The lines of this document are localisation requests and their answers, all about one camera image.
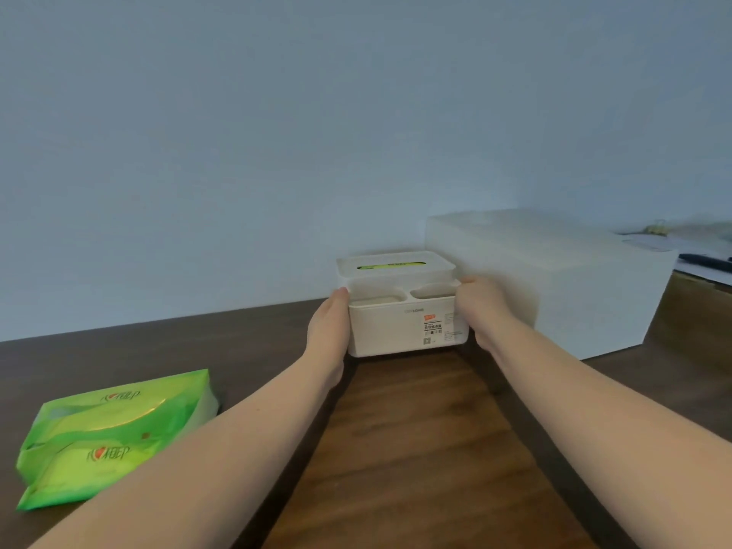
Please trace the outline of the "person's right hand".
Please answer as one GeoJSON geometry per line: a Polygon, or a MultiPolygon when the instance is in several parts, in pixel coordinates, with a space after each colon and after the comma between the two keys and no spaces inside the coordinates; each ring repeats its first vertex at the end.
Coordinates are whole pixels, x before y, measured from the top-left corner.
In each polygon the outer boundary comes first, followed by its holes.
{"type": "Polygon", "coordinates": [[[475,303],[456,303],[458,313],[474,332],[478,345],[493,356],[501,355],[504,333],[517,317],[509,308],[500,286],[488,277],[482,278],[482,294],[475,303]]]}

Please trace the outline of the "person's left hand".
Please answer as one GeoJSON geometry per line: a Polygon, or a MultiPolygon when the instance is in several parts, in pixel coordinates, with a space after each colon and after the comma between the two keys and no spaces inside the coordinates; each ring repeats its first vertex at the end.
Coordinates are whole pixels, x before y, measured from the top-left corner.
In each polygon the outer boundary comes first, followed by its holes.
{"type": "Polygon", "coordinates": [[[347,313],[332,317],[322,317],[320,305],[308,324],[305,355],[319,369],[328,372],[333,385],[342,378],[351,334],[349,303],[347,313]]]}

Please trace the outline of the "white plastic tissue box organizer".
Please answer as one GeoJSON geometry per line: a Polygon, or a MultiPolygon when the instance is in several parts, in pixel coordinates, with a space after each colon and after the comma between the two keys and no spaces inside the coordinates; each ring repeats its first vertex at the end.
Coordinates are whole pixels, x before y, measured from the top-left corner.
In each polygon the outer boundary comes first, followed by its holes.
{"type": "Polygon", "coordinates": [[[470,328],[458,314],[456,266],[431,251],[362,255],[336,260],[349,291],[354,358],[385,356],[465,343],[470,328]]]}

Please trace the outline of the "person's right forearm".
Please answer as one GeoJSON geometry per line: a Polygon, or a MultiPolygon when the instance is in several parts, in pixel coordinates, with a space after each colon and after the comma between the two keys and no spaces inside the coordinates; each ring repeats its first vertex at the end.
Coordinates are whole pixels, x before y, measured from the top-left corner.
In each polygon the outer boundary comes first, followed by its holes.
{"type": "Polygon", "coordinates": [[[732,443],[511,315],[469,323],[591,492],[642,549],[732,549],[732,443]]]}

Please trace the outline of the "person's left forearm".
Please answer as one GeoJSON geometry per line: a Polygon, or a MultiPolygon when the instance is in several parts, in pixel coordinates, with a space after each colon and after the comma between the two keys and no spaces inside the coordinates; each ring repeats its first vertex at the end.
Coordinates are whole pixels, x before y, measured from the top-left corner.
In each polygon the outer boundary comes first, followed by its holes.
{"type": "Polygon", "coordinates": [[[308,348],[275,379],[65,517],[29,549],[229,549],[343,373],[308,348]]]}

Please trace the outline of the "large translucent white storage box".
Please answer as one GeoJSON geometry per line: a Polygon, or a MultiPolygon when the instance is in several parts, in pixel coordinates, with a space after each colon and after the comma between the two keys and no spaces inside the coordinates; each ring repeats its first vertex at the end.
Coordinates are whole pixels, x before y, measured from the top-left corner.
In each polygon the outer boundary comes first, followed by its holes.
{"type": "Polygon", "coordinates": [[[679,254],[532,209],[429,217],[425,248],[495,279],[522,321],[579,360],[644,342],[679,254]]]}

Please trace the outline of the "white papers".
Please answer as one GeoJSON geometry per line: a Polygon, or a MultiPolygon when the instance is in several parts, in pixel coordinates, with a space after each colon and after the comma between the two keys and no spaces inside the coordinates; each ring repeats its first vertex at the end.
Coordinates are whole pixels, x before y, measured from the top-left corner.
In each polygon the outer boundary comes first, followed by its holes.
{"type": "MultiPolygon", "coordinates": [[[[621,235],[642,247],[658,251],[691,253],[720,259],[732,259],[732,220],[720,222],[687,222],[669,225],[657,222],[643,230],[621,235]]],[[[686,276],[732,287],[732,274],[690,265],[678,259],[674,270],[686,276]]]]}

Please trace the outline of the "black pen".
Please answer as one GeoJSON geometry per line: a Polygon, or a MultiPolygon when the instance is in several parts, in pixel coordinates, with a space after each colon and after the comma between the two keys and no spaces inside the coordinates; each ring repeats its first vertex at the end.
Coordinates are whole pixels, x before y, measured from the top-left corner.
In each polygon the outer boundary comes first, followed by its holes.
{"type": "Polygon", "coordinates": [[[724,259],[720,259],[720,258],[706,256],[706,255],[691,254],[691,253],[679,254],[679,259],[690,265],[710,268],[710,269],[714,269],[716,271],[721,271],[723,273],[732,275],[732,259],[724,260],[724,259]]]}

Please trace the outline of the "green tissue packet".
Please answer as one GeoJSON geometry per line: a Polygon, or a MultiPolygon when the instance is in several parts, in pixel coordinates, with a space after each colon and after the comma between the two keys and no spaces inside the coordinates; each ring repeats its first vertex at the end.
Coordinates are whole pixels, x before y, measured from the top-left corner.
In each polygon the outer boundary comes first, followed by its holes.
{"type": "Polygon", "coordinates": [[[199,369],[44,403],[15,463],[16,509],[86,501],[206,424],[220,410],[210,380],[199,369]]]}

